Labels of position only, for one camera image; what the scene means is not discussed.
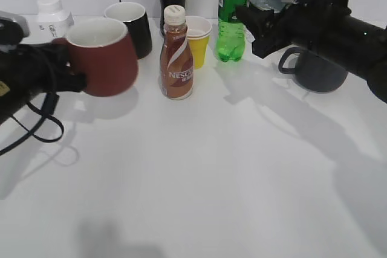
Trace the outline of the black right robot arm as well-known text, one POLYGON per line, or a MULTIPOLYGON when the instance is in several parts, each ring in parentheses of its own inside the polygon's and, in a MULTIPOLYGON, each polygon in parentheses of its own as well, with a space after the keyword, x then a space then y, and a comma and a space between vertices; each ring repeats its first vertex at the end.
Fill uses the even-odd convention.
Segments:
POLYGON ((348 0, 275 0, 276 11, 238 6, 237 18, 254 36, 252 52, 282 51, 281 73, 314 92, 339 88, 348 74, 386 100, 386 30, 351 16, 348 0))

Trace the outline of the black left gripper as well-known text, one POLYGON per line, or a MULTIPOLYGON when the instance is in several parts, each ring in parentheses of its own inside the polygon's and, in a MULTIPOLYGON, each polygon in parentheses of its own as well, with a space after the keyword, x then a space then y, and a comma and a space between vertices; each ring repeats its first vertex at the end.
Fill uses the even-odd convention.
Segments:
POLYGON ((19 44, 18 50, 44 66, 48 75, 44 92, 81 92, 86 88, 85 73, 75 73, 70 66, 70 49, 64 38, 45 44, 19 44))

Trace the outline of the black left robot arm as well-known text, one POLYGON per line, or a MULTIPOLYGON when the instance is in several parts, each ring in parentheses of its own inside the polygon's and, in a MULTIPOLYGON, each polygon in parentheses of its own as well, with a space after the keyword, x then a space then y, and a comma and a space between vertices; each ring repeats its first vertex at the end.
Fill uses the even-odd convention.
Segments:
POLYGON ((1 123, 40 93, 80 92, 86 75, 68 66, 64 44, 23 44, 30 35, 27 20, 1 12, 1 123))

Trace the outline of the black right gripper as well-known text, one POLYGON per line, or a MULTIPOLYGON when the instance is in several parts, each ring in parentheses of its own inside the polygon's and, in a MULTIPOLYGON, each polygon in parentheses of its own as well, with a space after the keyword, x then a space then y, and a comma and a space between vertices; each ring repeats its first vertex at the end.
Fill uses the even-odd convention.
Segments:
POLYGON ((324 33, 350 14, 348 7, 320 1, 288 4, 279 13, 245 6, 236 8, 236 17, 255 38, 252 53, 260 58, 291 44, 310 50, 324 33))

